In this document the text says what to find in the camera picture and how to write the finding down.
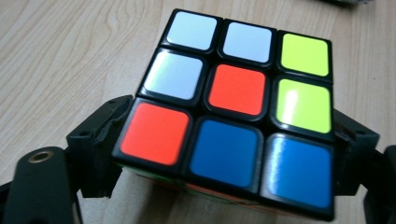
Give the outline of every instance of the wooden table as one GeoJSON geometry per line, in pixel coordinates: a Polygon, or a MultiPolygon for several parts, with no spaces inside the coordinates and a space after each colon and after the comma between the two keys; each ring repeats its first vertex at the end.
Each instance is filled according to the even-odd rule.
{"type": "MultiPolygon", "coordinates": [[[[0,0],[0,184],[18,159],[65,136],[102,103],[134,94],[174,8],[332,41],[334,106],[396,144],[396,1],[0,0]]],[[[360,188],[333,223],[364,223],[360,188]]],[[[86,223],[318,223],[152,186],[123,172],[113,197],[80,200],[86,223]]]]}

